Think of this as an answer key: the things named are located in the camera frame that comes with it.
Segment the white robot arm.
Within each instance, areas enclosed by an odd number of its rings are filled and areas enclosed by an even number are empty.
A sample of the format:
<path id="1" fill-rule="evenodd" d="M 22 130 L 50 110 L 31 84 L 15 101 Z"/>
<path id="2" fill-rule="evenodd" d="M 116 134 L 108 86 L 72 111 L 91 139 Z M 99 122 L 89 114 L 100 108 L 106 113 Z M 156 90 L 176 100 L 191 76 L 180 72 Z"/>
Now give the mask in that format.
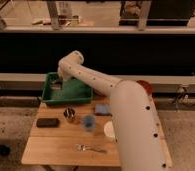
<path id="1" fill-rule="evenodd" d="M 154 104 L 145 88 L 84 67 L 83 62 L 83 55 L 73 51 L 59 60 L 58 74 L 65 80 L 77 78 L 109 97 L 122 171 L 168 171 Z"/>

